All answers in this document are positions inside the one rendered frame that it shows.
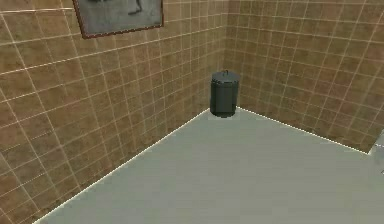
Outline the dark grey lidded bin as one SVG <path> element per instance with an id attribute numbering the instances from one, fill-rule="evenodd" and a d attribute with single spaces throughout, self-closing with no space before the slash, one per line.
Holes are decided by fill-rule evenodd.
<path id="1" fill-rule="evenodd" d="M 224 70 L 212 74 L 210 112 L 220 118 L 235 114 L 240 76 Z"/>

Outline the framed grey wall picture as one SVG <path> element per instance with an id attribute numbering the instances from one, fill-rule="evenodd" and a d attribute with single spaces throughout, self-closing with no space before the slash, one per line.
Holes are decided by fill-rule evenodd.
<path id="1" fill-rule="evenodd" d="M 163 0 L 72 0 L 84 39 L 164 25 Z"/>

